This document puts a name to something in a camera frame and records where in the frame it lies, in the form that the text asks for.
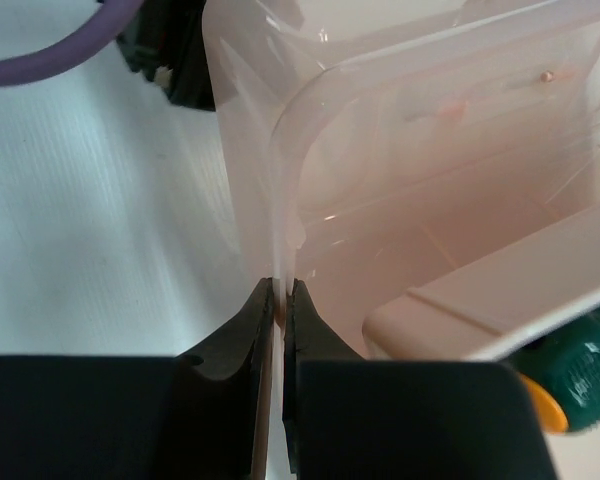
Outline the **green stubby screwdriver orange cap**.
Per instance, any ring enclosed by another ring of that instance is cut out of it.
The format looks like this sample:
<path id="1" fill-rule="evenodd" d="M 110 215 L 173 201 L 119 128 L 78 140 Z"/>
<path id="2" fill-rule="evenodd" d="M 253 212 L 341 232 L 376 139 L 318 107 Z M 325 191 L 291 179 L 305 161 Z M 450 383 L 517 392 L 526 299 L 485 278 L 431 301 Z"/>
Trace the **green stubby screwdriver orange cap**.
<path id="1" fill-rule="evenodd" d="M 600 307 L 523 346 L 508 363 L 546 432 L 577 433 L 600 423 Z"/>

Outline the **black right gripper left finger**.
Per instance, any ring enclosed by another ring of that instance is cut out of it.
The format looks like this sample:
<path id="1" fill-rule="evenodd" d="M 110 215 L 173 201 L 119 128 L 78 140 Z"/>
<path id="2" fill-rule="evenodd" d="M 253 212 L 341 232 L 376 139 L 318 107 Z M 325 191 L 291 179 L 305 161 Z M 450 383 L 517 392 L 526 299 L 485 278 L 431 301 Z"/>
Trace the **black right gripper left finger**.
<path id="1" fill-rule="evenodd" d="M 0 479 L 262 479 L 272 283 L 176 356 L 0 355 Z"/>

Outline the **pink plastic toolbox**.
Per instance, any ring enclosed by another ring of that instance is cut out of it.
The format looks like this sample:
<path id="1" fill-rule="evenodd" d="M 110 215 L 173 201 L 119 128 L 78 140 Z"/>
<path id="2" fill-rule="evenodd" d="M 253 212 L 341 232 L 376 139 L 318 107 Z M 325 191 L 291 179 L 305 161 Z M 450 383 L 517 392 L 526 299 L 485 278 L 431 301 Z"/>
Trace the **pink plastic toolbox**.
<path id="1" fill-rule="evenodd" d="M 372 361 L 495 362 L 600 307 L 600 1 L 210 1 L 243 261 Z"/>

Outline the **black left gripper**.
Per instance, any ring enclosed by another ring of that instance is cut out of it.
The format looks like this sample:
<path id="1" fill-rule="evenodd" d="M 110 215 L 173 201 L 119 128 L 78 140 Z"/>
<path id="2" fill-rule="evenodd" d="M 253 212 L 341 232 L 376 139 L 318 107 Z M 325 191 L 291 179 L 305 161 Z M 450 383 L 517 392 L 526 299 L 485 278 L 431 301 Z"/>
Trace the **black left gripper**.
<path id="1" fill-rule="evenodd" d="M 159 86 L 176 106 L 213 111 L 202 35 L 205 3 L 149 0 L 116 38 L 127 67 Z"/>

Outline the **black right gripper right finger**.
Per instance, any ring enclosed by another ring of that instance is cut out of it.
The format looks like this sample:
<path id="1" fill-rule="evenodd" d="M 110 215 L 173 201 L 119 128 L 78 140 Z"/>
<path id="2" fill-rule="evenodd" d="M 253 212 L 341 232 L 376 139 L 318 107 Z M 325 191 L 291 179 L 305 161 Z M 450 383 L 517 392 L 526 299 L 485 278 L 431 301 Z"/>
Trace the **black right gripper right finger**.
<path id="1" fill-rule="evenodd" d="M 529 395 L 495 362 L 372 361 L 296 281 L 286 305 L 283 422 L 299 479 L 553 479 Z"/>

